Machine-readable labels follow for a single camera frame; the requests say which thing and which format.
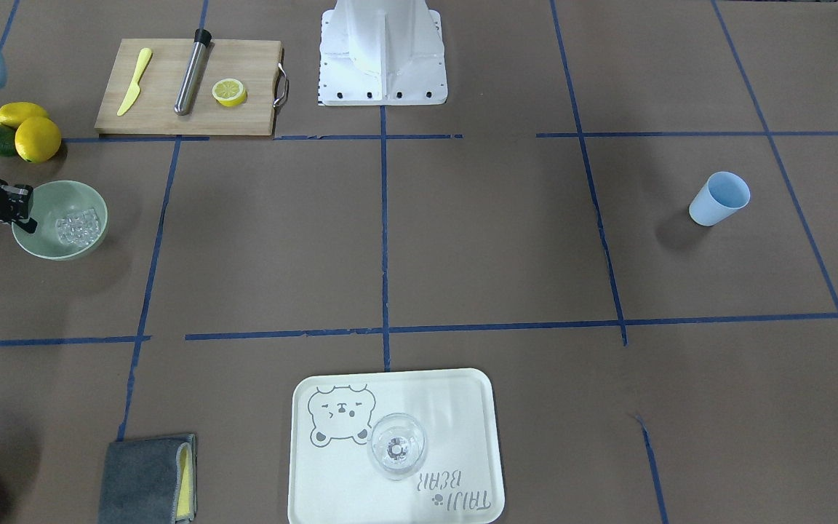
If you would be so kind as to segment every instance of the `wooden cutting board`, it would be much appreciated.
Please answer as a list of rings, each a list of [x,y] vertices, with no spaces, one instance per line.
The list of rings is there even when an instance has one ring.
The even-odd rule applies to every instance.
[[[131,82],[137,54],[150,47],[153,56],[140,79],[140,95],[117,116]],[[183,74],[193,52],[192,39],[124,39],[112,67],[96,117],[100,133],[270,135],[274,130],[276,80],[282,43],[270,40],[212,40],[205,73],[189,115],[173,112]],[[247,89],[240,106],[224,107],[212,98],[221,79],[238,79]]]

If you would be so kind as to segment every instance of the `gray towel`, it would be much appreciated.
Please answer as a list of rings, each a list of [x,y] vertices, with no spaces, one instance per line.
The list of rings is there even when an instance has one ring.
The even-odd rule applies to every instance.
[[[196,435],[109,444],[99,524],[174,524],[195,516]]]

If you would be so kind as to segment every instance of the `yellow plastic knife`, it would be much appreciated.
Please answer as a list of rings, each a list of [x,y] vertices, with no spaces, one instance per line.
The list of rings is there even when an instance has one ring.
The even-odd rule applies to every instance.
[[[137,85],[137,83],[140,82],[140,76],[144,74],[144,68],[146,68],[147,63],[150,62],[151,56],[153,56],[153,51],[150,50],[149,47],[144,47],[144,49],[137,54],[137,65],[134,66],[134,76],[131,76],[129,90],[125,93],[125,100],[122,101],[122,104],[119,107],[119,112],[116,113],[116,115],[124,115],[127,110],[131,109],[131,104],[134,103],[134,100],[137,100],[137,96],[140,94],[140,86]]]

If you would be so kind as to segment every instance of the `white tray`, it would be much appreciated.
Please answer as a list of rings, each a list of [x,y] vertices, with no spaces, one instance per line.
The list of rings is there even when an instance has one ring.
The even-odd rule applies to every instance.
[[[339,404],[345,417],[329,418],[323,405]],[[396,412],[426,429],[425,461],[402,481],[379,472],[367,445],[370,427]],[[483,372],[310,377],[293,392],[290,523],[487,524],[503,504],[493,391]]]

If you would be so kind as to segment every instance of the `lemon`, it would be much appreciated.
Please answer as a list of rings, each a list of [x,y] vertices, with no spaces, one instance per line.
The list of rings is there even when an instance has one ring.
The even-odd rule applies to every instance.
[[[212,86],[212,96],[225,107],[234,107],[247,99],[247,92],[242,81],[222,79]]]
[[[13,102],[0,107],[0,124],[17,129],[21,122],[25,122],[32,116],[49,117],[47,110],[31,102]]]
[[[62,140],[57,124],[43,116],[32,116],[17,127],[15,150],[27,162],[37,164],[54,156]]]

